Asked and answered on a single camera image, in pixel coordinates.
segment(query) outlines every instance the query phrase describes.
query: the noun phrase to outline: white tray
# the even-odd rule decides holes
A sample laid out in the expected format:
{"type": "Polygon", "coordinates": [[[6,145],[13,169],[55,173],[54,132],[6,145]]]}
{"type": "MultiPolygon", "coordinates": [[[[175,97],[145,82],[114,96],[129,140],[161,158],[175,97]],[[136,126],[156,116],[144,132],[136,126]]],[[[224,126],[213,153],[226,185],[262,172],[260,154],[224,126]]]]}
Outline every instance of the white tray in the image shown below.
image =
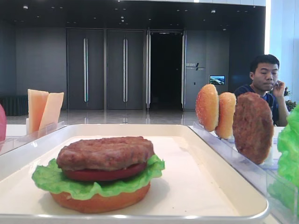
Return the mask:
{"type": "Polygon", "coordinates": [[[0,223],[261,223],[267,199],[187,126],[72,125],[0,156],[0,223]],[[165,160],[136,205],[100,215],[60,207],[31,179],[60,149],[79,139],[144,136],[165,160]]]}

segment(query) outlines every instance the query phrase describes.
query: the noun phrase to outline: dark blue shirt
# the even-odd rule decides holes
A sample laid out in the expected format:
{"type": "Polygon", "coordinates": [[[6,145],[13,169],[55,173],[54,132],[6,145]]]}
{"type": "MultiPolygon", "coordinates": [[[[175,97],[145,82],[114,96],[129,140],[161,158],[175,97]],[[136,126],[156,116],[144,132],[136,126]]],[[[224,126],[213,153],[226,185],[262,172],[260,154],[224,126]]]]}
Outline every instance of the dark blue shirt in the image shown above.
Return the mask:
{"type": "MultiPolygon", "coordinates": [[[[238,96],[240,96],[241,94],[246,93],[246,92],[254,92],[254,90],[251,88],[250,85],[246,84],[246,85],[242,85],[238,89],[236,89],[234,94],[238,98],[238,96]]],[[[269,107],[272,111],[273,124],[277,125],[277,122],[279,120],[279,114],[278,114],[277,100],[276,100],[275,96],[273,96],[270,93],[266,93],[266,95],[262,98],[264,100],[266,100],[267,103],[269,104],[269,107]]]]}

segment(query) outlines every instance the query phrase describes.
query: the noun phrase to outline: black hair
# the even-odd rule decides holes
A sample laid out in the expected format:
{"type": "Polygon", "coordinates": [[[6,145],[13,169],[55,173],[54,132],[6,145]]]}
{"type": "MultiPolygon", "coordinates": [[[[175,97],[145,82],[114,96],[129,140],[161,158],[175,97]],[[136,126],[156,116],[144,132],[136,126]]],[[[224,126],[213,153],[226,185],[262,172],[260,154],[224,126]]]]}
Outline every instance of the black hair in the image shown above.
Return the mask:
{"type": "Polygon", "coordinates": [[[250,71],[255,72],[259,63],[277,64],[280,66],[279,60],[273,55],[259,55],[250,64],[250,71]]]}

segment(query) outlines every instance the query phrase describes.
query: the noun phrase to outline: monitor screen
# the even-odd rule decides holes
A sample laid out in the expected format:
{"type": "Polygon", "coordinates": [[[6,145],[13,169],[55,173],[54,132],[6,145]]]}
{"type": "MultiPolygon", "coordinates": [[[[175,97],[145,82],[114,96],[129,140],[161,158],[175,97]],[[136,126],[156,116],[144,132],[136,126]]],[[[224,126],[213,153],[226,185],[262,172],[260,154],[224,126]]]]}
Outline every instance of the monitor screen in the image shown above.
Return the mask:
{"type": "Polygon", "coordinates": [[[224,85],[225,84],[225,76],[210,76],[210,84],[224,85]]]}

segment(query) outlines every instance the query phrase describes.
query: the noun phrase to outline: red object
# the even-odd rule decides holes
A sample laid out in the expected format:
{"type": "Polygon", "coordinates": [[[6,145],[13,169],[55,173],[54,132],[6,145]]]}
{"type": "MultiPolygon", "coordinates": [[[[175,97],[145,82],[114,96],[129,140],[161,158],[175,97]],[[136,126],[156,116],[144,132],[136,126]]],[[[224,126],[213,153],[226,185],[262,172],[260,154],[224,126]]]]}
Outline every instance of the red object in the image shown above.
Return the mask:
{"type": "Polygon", "coordinates": [[[84,169],[64,171],[64,174],[76,181],[113,181],[118,179],[124,179],[134,176],[146,168],[146,162],[141,164],[134,164],[126,169],[114,170],[114,171],[104,171],[104,170],[93,170],[84,169]]]}
{"type": "Polygon", "coordinates": [[[6,138],[6,125],[7,120],[5,116],[5,111],[3,107],[0,105],[0,141],[4,141],[6,138]]]}

